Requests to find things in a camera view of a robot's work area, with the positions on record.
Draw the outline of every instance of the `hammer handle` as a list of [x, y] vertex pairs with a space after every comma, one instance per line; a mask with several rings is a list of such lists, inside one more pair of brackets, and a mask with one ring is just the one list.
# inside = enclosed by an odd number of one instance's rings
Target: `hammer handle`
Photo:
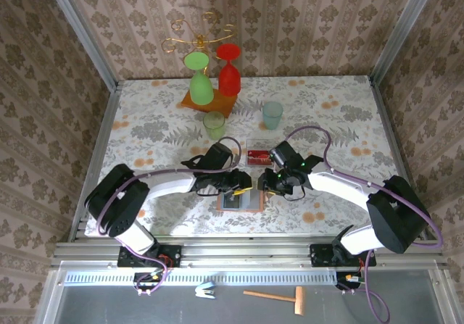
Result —
[[259, 291], [245, 290], [244, 294], [245, 295], [251, 295], [251, 296], [257, 296], [257, 297], [264, 297], [266, 299], [274, 299], [274, 300], [289, 301], [289, 302], [295, 302], [296, 301], [296, 299], [294, 297], [287, 297], [287, 296], [280, 296], [280, 295], [274, 295], [274, 294], [260, 293]]

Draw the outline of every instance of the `light green cup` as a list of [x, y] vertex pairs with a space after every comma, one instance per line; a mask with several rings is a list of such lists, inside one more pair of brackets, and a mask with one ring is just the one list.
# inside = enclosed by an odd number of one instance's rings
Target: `light green cup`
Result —
[[215, 96], [210, 79], [202, 72], [209, 61], [210, 58], [203, 52], [192, 52], [183, 60], [187, 68], [196, 70], [190, 80], [190, 98], [197, 105], [209, 104]]
[[220, 112], [208, 112], [203, 117], [203, 125], [208, 136], [216, 141], [225, 133], [225, 117]]

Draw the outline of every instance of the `aluminum frame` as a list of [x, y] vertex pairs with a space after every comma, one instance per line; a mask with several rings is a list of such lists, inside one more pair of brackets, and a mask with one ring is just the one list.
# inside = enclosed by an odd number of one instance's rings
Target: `aluminum frame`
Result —
[[377, 63], [370, 74], [373, 80], [379, 84], [385, 77], [386, 72], [392, 65], [409, 32], [422, 12], [428, 0], [407, 0], [406, 6], [399, 16], [397, 24], [394, 26], [388, 41], [382, 50]]
[[[324, 237], [184, 237], [158, 236], [161, 244], [183, 246], [181, 269], [207, 271], [321, 270], [310, 261], [310, 244], [329, 244]], [[57, 244], [51, 269], [83, 270], [87, 267], [117, 267], [120, 244], [110, 238], [87, 238], [83, 242]], [[411, 246], [406, 254], [382, 248], [376, 251], [374, 270], [442, 270], [446, 258], [436, 250]], [[356, 267], [325, 267], [324, 270], [353, 270]]]
[[393, 161], [397, 168], [398, 174], [401, 175], [404, 179], [406, 179], [407, 182], [410, 182], [410, 178], [407, 174], [405, 164], [401, 158], [401, 153], [399, 152], [397, 137], [394, 134], [392, 123], [390, 122], [388, 112], [386, 111], [385, 103], [382, 99], [382, 95], [380, 93], [380, 89], [378, 88], [378, 84], [372, 78], [369, 78], [369, 82], [370, 87], [372, 88], [374, 99], [376, 100], [377, 110], [380, 114], [382, 125], [384, 126], [386, 140], [389, 142], [391, 155], [393, 157]]
[[107, 85], [109, 91], [111, 93], [114, 92], [117, 85], [116, 78], [113, 75], [111, 68], [109, 68], [104, 55], [100, 52], [98, 46], [96, 45], [95, 40], [92, 39], [90, 29], [84, 23], [82, 17], [79, 15], [79, 12], [76, 10], [73, 4], [73, 0], [57, 0], [57, 3], [65, 14], [67, 21], [78, 36], [79, 41], [82, 43], [88, 56], [94, 63], [95, 68], [98, 70], [104, 83]]
[[92, 154], [90, 164], [88, 165], [86, 179], [84, 180], [82, 191], [80, 192], [79, 196], [78, 205], [76, 207], [74, 218], [72, 219], [70, 234], [67, 239], [68, 242], [74, 241], [75, 235], [79, 229], [81, 219], [84, 218], [84, 215], [86, 213], [84, 202], [87, 196], [92, 192], [92, 190], [95, 188], [96, 184], [99, 181], [100, 169], [102, 168], [104, 155], [107, 150], [107, 144], [109, 140], [109, 135], [111, 133], [111, 127], [113, 122], [115, 121], [116, 111], [119, 107], [119, 100], [121, 97], [121, 91], [123, 90], [123, 86], [124, 84], [120, 83], [117, 86], [116, 91], [109, 96], [107, 108], [104, 112], [103, 120], [101, 122], [100, 131], [96, 138], [94, 152]]
[[463, 310], [449, 270], [428, 272], [445, 323], [463, 323]]

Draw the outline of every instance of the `light blue cup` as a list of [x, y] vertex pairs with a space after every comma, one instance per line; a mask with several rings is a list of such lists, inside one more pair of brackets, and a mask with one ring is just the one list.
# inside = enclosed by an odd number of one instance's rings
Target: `light blue cup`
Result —
[[262, 107], [262, 120], [268, 130], [275, 130], [283, 114], [282, 104], [269, 101]]

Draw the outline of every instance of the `red wine glass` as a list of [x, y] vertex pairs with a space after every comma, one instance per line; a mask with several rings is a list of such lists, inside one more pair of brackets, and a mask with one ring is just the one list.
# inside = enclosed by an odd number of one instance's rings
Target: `red wine glass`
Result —
[[227, 61], [219, 73], [219, 92], [224, 96], [236, 96], [240, 92], [240, 72], [231, 61], [239, 58], [240, 48], [234, 43], [224, 43], [217, 48], [217, 56]]

